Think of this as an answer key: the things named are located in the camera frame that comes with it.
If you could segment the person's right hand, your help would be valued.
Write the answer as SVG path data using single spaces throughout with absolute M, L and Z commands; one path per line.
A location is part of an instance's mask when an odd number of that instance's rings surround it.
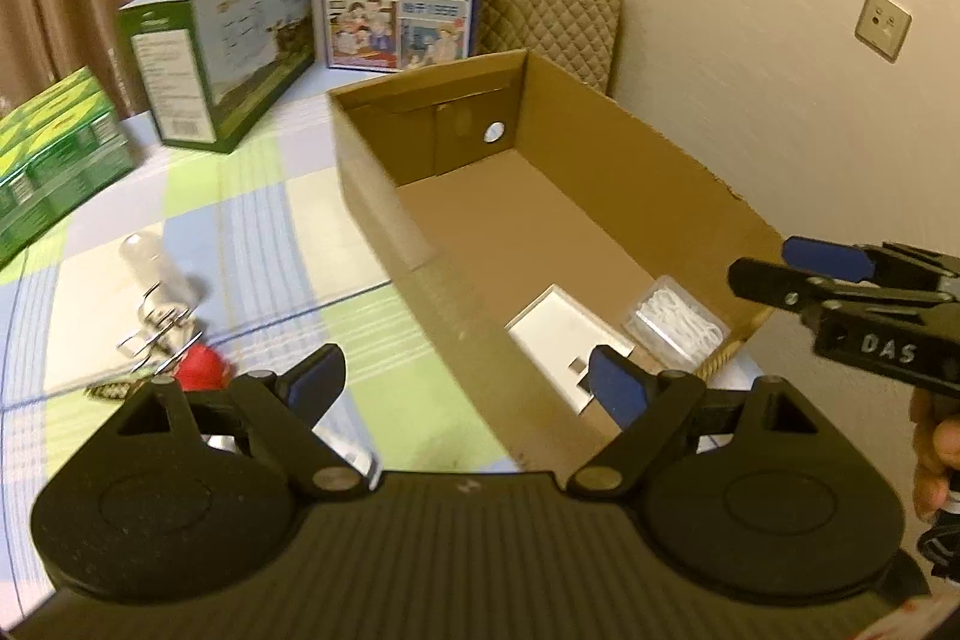
M 910 403 L 913 450 L 913 505 L 921 520 L 931 520 L 949 498 L 950 475 L 958 470 L 958 417 L 935 411 L 937 396 L 914 388 Z

